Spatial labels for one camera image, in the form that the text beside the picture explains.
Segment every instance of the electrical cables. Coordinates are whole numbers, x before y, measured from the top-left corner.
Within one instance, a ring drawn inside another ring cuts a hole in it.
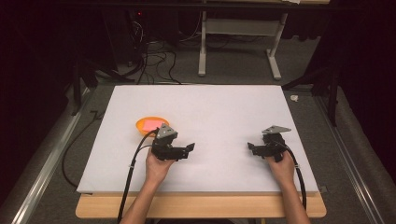
[[[302,197],[303,197],[303,207],[306,210],[306,190],[305,190],[305,183],[304,183],[304,179],[303,179],[303,174],[301,173],[301,170],[300,170],[300,165],[297,163],[297,160],[296,160],[293,152],[291,151],[291,149],[288,146],[286,146],[284,144],[281,144],[279,142],[276,142],[276,143],[280,144],[282,147],[284,147],[289,152],[291,157],[293,158],[294,167],[296,169],[296,173],[297,173],[298,179],[300,181],[300,189],[301,189],[301,194],[302,194]]]
[[[197,32],[198,32],[199,26],[201,25],[201,19],[202,19],[202,12],[200,12],[200,14],[199,14],[198,22],[197,22],[197,24],[195,26],[194,32],[192,32],[192,35],[190,35],[189,37],[187,37],[185,39],[181,39],[178,42],[181,43],[181,42],[184,42],[184,41],[187,41],[187,40],[191,40],[191,39],[194,39],[194,38],[200,36],[200,35],[197,34]]]
[[[168,54],[172,54],[173,55],[173,60],[172,60],[171,66],[169,67],[169,69],[167,69],[168,77],[165,77],[160,72],[160,65],[163,64],[163,63],[166,63],[166,59],[168,58]],[[172,75],[172,70],[175,68],[176,60],[177,60],[177,54],[175,52],[173,52],[172,50],[152,51],[152,52],[148,52],[148,57],[150,57],[151,60],[155,60],[155,59],[158,60],[158,62],[148,65],[148,66],[155,66],[155,72],[156,72],[156,75],[158,77],[160,77],[161,79],[167,80],[167,81],[175,82],[178,85],[182,84],[180,81],[175,79],[173,77],[173,75]]]
[[[140,151],[142,148],[144,148],[144,147],[142,147],[142,145],[143,145],[143,142],[146,140],[146,138],[148,138],[148,137],[149,137],[151,134],[153,134],[153,133],[157,134],[158,131],[159,131],[159,129],[157,128],[157,129],[155,129],[155,130],[152,130],[151,132],[148,132],[148,133],[142,138],[142,140],[140,141],[139,146],[138,146],[137,149],[136,149],[136,152],[134,153],[134,157],[132,158],[131,164],[130,164],[130,166],[129,166],[129,173],[128,173],[128,176],[127,176],[127,179],[126,179],[125,190],[124,190],[123,195],[122,195],[122,200],[121,200],[121,204],[120,204],[120,211],[119,211],[119,215],[118,215],[118,218],[117,218],[117,222],[118,222],[118,223],[120,223],[121,220],[122,220],[123,208],[124,208],[124,206],[125,206],[125,201],[126,201],[126,198],[127,198],[127,195],[128,195],[129,187],[130,187],[130,185],[131,185],[131,179],[132,179],[132,174],[133,174],[133,172],[134,172],[134,164],[136,163],[137,154],[139,153],[139,151]]]
[[[77,135],[76,137],[70,142],[69,146],[67,146],[67,148],[64,150],[64,154],[62,156],[62,174],[64,175],[64,179],[67,181],[67,183],[69,183],[71,186],[73,186],[75,189],[77,189],[78,184],[74,183],[68,176],[66,173],[66,169],[65,169],[65,161],[66,161],[66,156],[67,156],[67,152],[70,150],[71,146],[73,146],[73,144],[79,139],[79,137],[97,120],[101,120],[103,118],[103,115],[106,113],[106,111],[100,113],[98,115],[98,111],[97,110],[92,110],[91,113],[94,113],[93,119],[90,123],[88,123]]]

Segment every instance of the white table surface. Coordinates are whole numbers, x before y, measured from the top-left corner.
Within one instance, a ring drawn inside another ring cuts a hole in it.
[[[307,192],[318,192],[309,161],[279,86],[118,86],[113,91],[78,192],[123,192],[144,117],[167,119],[178,132],[174,147],[195,143],[186,160],[175,162],[159,191],[280,192],[268,164],[247,142],[263,145],[262,130],[282,126],[300,163]],[[144,144],[150,145],[152,138]],[[130,191],[145,178],[147,149],[137,156]],[[297,175],[294,177],[300,188]]]

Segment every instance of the dark background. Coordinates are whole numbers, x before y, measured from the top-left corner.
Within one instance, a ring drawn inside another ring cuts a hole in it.
[[[304,41],[323,35],[307,72],[328,64],[337,48],[346,53],[341,63],[340,86],[373,149],[395,180],[396,165],[391,156],[396,131],[393,117],[396,94],[392,81],[396,75],[395,6],[390,0],[376,1],[374,6],[351,0],[332,1],[332,4],[362,4],[369,10],[336,16],[290,13],[282,37],[298,35]],[[106,33],[100,11],[81,14],[43,7],[33,1],[2,1],[0,8],[0,202],[3,203],[26,163],[64,111],[67,104],[64,91],[72,81],[76,50],[108,68],[113,68],[118,59],[110,46],[111,36]],[[195,28],[197,14],[158,13],[148,13],[149,27],[153,35],[171,44],[177,43],[175,32],[188,33]],[[158,15],[172,22],[163,22]],[[83,35],[79,33],[80,38],[76,39],[77,33],[70,32],[70,28],[78,20],[84,21],[75,27]]]

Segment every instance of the black curtain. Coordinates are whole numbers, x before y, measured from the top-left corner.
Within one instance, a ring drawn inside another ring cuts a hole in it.
[[[0,4],[0,203],[64,111],[70,61],[58,21],[38,3]]]
[[[379,159],[396,180],[396,6],[392,0],[344,0],[360,10],[332,14],[305,75],[339,69],[339,85]],[[320,77],[312,79],[316,83]]]

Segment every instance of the wire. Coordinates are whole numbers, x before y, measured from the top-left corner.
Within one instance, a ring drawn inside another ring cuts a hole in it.
[[[131,70],[130,72],[127,72],[127,73],[125,73],[125,74],[123,74],[121,76],[123,76],[123,77],[131,76],[131,75],[137,73],[137,71],[139,71],[139,70],[141,70],[143,68],[144,68],[144,59],[143,59],[143,57],[141,57],[139,59],[139,61],[137,62],[136,67],[133,70]]]
[[[136,164],[136,157],[137,157],[137,154],[139,153],[139,151],[140,151],[142,148],[144,148],[144,147],[142,147],[142,145],[143,145],[143,142],[146,140],[146,138],[148,138],[148,137],[149,137],[151,134],[153,134],[153,133],[157,134],[159,130],[160,130],[160,129],[157,128],[157,129],[155,129],[155,130],[152,130],[151,132],[148,132],[148,133],[142,138],[142,141],[140,141],[140,144],[139,144],[139,146],[137,147],[136,152],[134,153],[134,157],[132,158],[131,165],[130,165],[130,167],[129,167],[129,173],[128,173],[128,177],[127,177],[127,179],[126,179],[125,189],[124,189],[124,192],[123,192],[123,195],[122,195],[122,200],[121,200],[121,204],[120,204],[119,216],[118,216],[118,218],[117,218],[118,223],[120,223],[121,220],[122,220],[123,208],[124,208],[124,206],[125,206],[125,201],[126,201],[126,197],[127,197],[127,195],[128,195],[129,187],[130,187],[130,185],[131,185],[131,178],[132,178],[132,174],[133,174],[133,172],[134,172],[134,165]]]
[[[78,56],[85,64],[89,65],[90,67],[93,67],[95,69],[101,70],[103,72],[105,72],[107,75],[118,79],[119,81],[124,81],[124,82],[134,82],[134,79],[129,79],[125,76],[129,76],[131,74],[133,74],[135,71],[137,71],[139,69],[139,67],[137,66],[134,70],[132,70],[131,72],[128,72],[127,74],[124,75],[120,75],[118,72],[113,71],[113,70],[108,70],[107,68],[103,67],[102,65],[95,63],[91,60],[88,60],[87,58],[83,58],[82,56]]]
[[[143,58],[142,57],[142,61],[144,61],[144,64],[143,64],[143,67],[141,68],[141,73],[140,73],[140,76],[139,76],[139,79],[137,80],[137,82],[136,82],[136,85],[139,85],[140,84],[140,80],[142,79],[142,76],[143,76],[143,74],[145,73],[145,70],[146,70],[146,67],[147,67],[147,65],[148,65],[148,53],[147,53],[147,49],[146,49],[146,56]]]
[[[237,37],[239,37],[239,36],[240,36],[240,35],[231,35],[231,36],[229,36],[228,38],[229,38],[230,40],[232,40],[232,41],[240,42],[240,43],[253,43],[253,42],[256,42],[256,41],[258,41],[258,40],[260,40],[260,39],[264,39],[264,36],[263,36],[263,35],[252,35],[252,36],[251,36],[251,39],[249,39],[249,40],[245,40],[245,36],[242,37],[243,39],[237,38]]]
[[[153,40],[147,43],[147,45],[155,45],[155,44],[161,44],[161,45],[157,49],[152,49],[150,52],[155,52],[165,47],[165,41],[163,40]]]
[[[137,34],[138,34],[138,31],[139,31],[139,28],[140,28],[140,30],[141,30],[141,32],[140,32],[140,40],[139,40],[139,44],[140,43],[142,43],[142,41],[143,41],[143,27],[142,27],[142,25],[140,25],[140,23],[139,22],[137,22],[137,21],[133,21],[133,24],[136,24],[137,26],[138,26],[138,28],[136,28],[136,31],[134,32],[134,34],[137,36]]]
[[[197,32],[198,32],[199,25],[201,24],[201,19],[202,19],[202,12],[200,12],[200,14],[199,14],[198,22],[197,22],[197,25],[195,26],[194,32],[192,32],[192,35],[190,35],[189,37],[187,37],[185,39],[179,40],[178,42],[184,42],[184,41],[187,41],[190,39],[194,39],[197,36],[200,36],[200,35],[197,35]]]
[[[96,110],[92,110],[91,113],[95,113],[94,116],[93,116],[92,121],[91,121],[89,124],[87,124],[87,125],[77,134],[77,136],[71,141],[71,143],[69,144],[69,146],[67,146],[67,148],[64,150],[64,154],[63,154],[63,157],[62,157],[62,174],[64,175],[64,179],[67,181],[67,183],[69,183],[69,184],[70,184],[71,186],[73,186],[75,189],[77,189],[78,184],[74,183],[74,182],[67,176],[67,173],[66,173],[64,164],[65,164],[67,152],[70,150],[71,146],[73,146],[73,144],[76,143],[76,141],[79,139],[79,137],[80,137],[80,136],[81,136],[81,135],[82,135],[82,134],[83,134],[94,122],[96,122],[97,120],[102,119],[102,118],[103,118],[102,116],[106,113],[106,111],[104,111],[103,113],[101,113],[101,114],[99,114],[99,115],[98,115],[98,111],[96,111]]]
[[[154,65],[158,65],[159,63],[163,63],[165,62],[166,59],[166,54],[164,54],[164,56],[160,56],[160,55],[150,55],[150,57],[154,57],[154,58],[160,58],[160,60],[156,63],[152,63],[152,64],[148,64],[148,66],[154,66]]]
[[[146,79],[148,81],[148,84],[149,85],[154,85],[155,84],[154,76],[152,74],[148,73],[148,72],[145,72],[145,75],[146,75]]]
[[[161,63],[164,63],[164,62],[166,61],[167,53],[171,53],[171,54],[174,55],[174,59],[173,59],[173,62],[172,62],[172,66],[171,66],[171,67],[169,68],[169,70],[168,70],[168,76],[169,76],[169,78],[168,78],[168,77],[163,77],[163,76],[160,74],[160,71],[159,71],[159,66],[160,66],[160,64],[161,64]],[[162,79],[164,79],[164,80],[176,82],[176,83],[179,84],[179,85],[182,84],[180,81],[178,81],[178,80],[176,80],[175,78],[173,78],[173,76],[172,76],[172,74],[171,74],[173,68],[174,68],[175,65],[176,65],[176,58],[177,58],[177,55],[176,55],[173,51],[169,50],[169,51],[158,51],[158,52],[155,52],[155,53],[152,52],[152,53],[150,53],[150,56],[151,56],[151,57],[158,57],[158,58],[160,58],[160,60],[159,60],[157,63],[154,63],[154,64],[156,65],[156,72],[157,72],[157,75],[158,75],[160,78],[162,78]]]
[[[139,148],[139,151],[142,150],[142,149],[145,148],[145,147],[152,147],[152,145],[143,146],[143,147]]]
[[[199,37],[199,35],[195,36],[194,38],[186,39],[183,42],[180,42],[180,45],[187,47],[201,46],[201,39],[197,39],[197,37]]]
[[[301,170],[300,170],[300,166],[297,163],[297,160],[296,160],[293,152],[287,145],[283,145],[282,143],[279,143],[277,141],[274,141],[274,142],[276,142],[276,143],[280,144],[282,147],[284,147],[289,152],[291,157],[293,158],[294,166],[296,168],[296,173],[297,173],[298,179],[300,181],[300,189],[301,189],[301,194],[303,196],[303,207],[306,210],[306,190],[305,190],[305,183],[304,183],[304,179],[303,179],[303,174],[301,173]]]

